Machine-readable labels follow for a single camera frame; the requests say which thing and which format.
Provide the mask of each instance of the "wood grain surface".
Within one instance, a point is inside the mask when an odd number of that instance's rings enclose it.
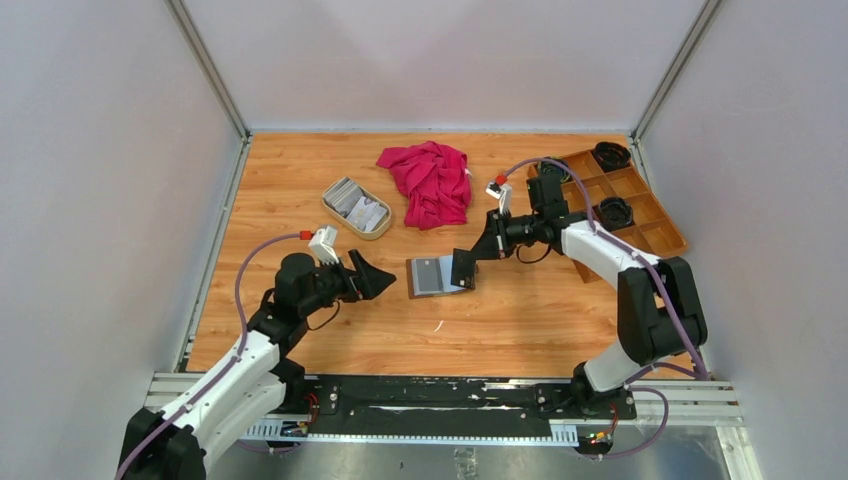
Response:
[[[473,200],[466,225],[429,231],[405,227],[407,200],[388,170],[375,162],[386,147],[433,140],[468,155]],[[427,374],[460,376],[571,376],[578,363],[601,353],[616,338],[616,299],[604,282],[584,284],[571,261],[551,254],[535,265],[513,257],[480,262],[475,292],[408,298],[404,262],[409,258],[470,248],[480,236],[485,212],[497,206],[486,182],[526,158],[563,155],[599,141],[626,144],[621,135],[540,134],[258,134],[227,227],[203,310],[188,370],[206,370],[230,348],[240,331],[233,297],[236,271],[259,243],[284,233],[339,229],[336,252],[358,249],[372,265],[398,280],[370,302],[343,304],[327,327],[309,332],[289,358],[312,373]],[[510,177],[513,210],[529,212],[527,169]],[[321,193],[349,176],[387,202],[392,226],[374,241],[358,238],[321,206]],[[273,287],[282,258],[308,251],[306,242],[286,240],[260,253],[242,284],[248,316]],[[532,259],[543,245],[522,252]],[[332,313],[309,318],[318,325]],[[689,359],[678,358],[683,365]],[[662,373],[674,377],[674,374]]]

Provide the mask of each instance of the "white wall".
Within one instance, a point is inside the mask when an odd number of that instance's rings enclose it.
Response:
[[[164,2],[0,4],[0,477],[111,478],[237,140]]]
[[[764,477],[845,478],[848,3],[725,4],[647,162]]]
[[[635,126],[703,0],[187,0],[254,129]]]

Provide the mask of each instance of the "robotic arm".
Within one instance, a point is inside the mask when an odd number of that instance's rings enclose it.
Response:
[[[348,252],[354,269],[346,268],[332,248],[335,237],[336,229],[327,226],[311,239],[309,247],[318,265],[305,253],[283,259],[274,288],[265,292],[259,310],[250,318],[241,352],[240,339],[180,398],[157,413],[142,408],[130,419],[122,464],[136,452],[119,476],[206,478],[206,472],[257,418],[302,403],[304,368],[286,355],[306,334],[307,317],[336,301],[372,300],[396,280],[369,265],[357,250]]]
[[[606,405],[643,367],[686,351],[669,309],[657,306],[658,287],[645,263],[659,273],[692,345],[706,341],[698,292],[685,260],[661,259],[614,239],[599,224],[592,228],[586,213],[569,212],[556,175],[531,178],[527,188],[533,213],[513,216],[508,201],[511,189],[489,184],[487,193],[498,198],[499,207],[487,212],[483,234],[470,251],[454,250],[451,283],[471,288],[477,260],[509,258],[518,246],[541,242],[585,264],[612,285],[618,295],[618,339],[602,354],[575,368],[571,393],[578,406],[592,409]]]

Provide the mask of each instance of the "crumpled pink fabric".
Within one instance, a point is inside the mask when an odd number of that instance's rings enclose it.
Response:
[[[404,224],[421,230],[468,221],[467,163],[464,153],[436,142],[387,148],[377,159],[377,165],[389,169],[400,193],[409,198]]]

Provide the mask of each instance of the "wooden organizer box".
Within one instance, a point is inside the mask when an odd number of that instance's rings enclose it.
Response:
[[[561,161],[583,181],[592,208],[607,197],[621,197],[633,208],[633,225],[611,232],[613,235],[640,250],[663,258],[680,255],[689,248],[686,239],[651,193],[632,161],[626,167],[612,172],[601,169],[592,150],[563,157]],[[538,175],[538,164],[531,165],[528,176]],[[562,184],[562,192],[569,211],[586,211],[586,201],[574,179],[570,178]],[[574,261],[574,265],[585,283],[601,278],[580,262]]]

